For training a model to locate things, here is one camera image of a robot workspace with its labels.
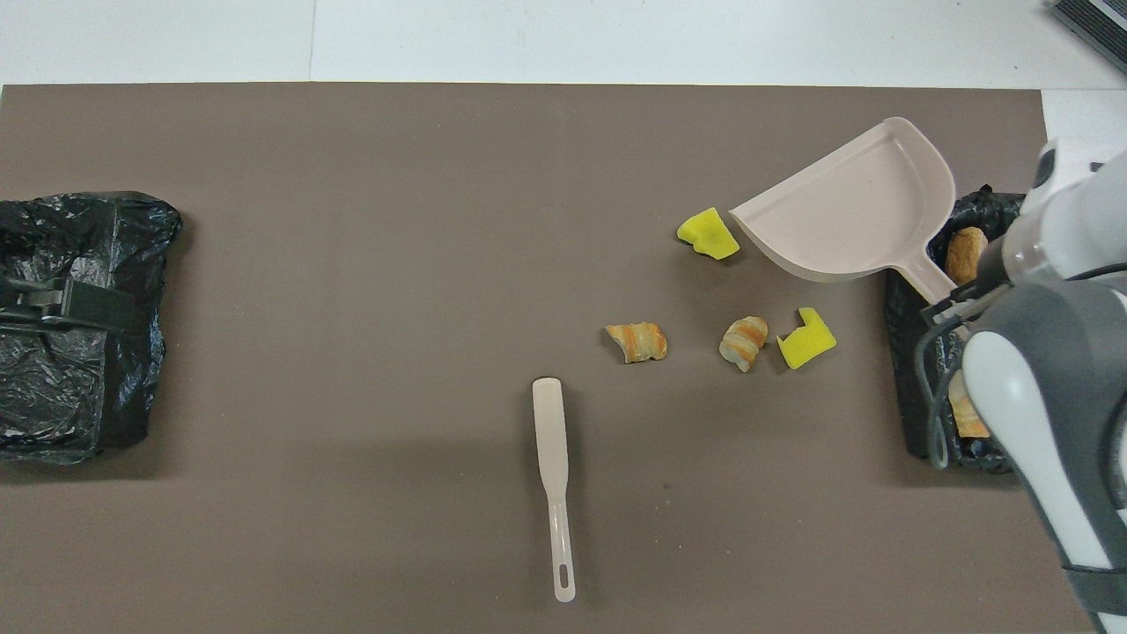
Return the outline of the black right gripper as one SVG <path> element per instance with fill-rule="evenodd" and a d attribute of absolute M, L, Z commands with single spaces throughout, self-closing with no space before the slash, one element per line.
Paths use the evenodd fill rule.
<path fill-rule="evenodd" d="M 922 318 L 930 325 L 959 324 L 967 318 L 985 313 L 1004 293 L 1013 289 L 1011 282 L 973 280 L 962 285 L 962 297 L 950 294 L 946 300 L 922 310 Z"/>

